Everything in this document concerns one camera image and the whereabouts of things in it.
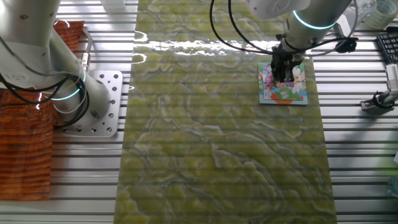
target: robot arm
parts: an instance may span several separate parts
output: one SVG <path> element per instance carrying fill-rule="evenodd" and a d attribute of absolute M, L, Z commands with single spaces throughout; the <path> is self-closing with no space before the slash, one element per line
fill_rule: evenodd
<path fill-rule="evenodd" d="M 297 53 L 297 49 L 318 44 L 350 3 L 351 0 L 248 0 L 251 13 L 260 19 L 291 12 L 284 33 L 280 35 L 281 43 L 273 49 L 271 67 L 276 80 L 289 82 L 294 79 L 292 69 L 300 65 L 305 56 L 304 52 Z"/>
<path fill-rule="evenodd" d="M 59 5 L 60 0 L 0 0 L 0 73 L 3 82 L 36 89 L 70 77 L 52 103 L 60 123 L 85 127 L 107 113 L 110 94 L 88 74 L 54 30 Z M 50 97 L 53 92 L 42 94 Z"/>

